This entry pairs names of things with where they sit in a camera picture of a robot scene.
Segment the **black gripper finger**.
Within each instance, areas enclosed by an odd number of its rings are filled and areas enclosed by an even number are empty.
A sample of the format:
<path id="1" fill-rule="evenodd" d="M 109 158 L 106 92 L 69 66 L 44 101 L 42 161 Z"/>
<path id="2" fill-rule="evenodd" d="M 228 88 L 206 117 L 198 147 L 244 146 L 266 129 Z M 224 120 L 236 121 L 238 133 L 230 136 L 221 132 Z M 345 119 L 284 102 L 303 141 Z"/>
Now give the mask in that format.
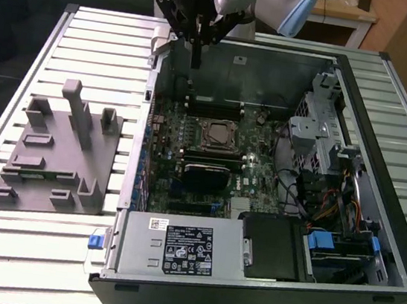
<path id="1" fill-rule="evenodd" d="M 199 32 L 199 43 L 196 55 L 195 69 L 199 70 L 202 61 L 202 51 L 204 46 L 215 45 L 228 34 L 234 26 L 239 24 L 244 18 L 244 12 L 229 13 L 215 20 L 215 16 L 203 16 Z"/>
<path id="2" fill-rule="evenodd" d="M 199 44 L 198 19 L 185 19 L 184 17 L 178 19 L 177 17 L 170 15 L 171 4 L 174 3 L 174 0 L 156 0 L 156 2 L 176 36 L 179 39 L 183 38 L 188 44 L 191 53 L 190 67 L 195 69 Z"/>

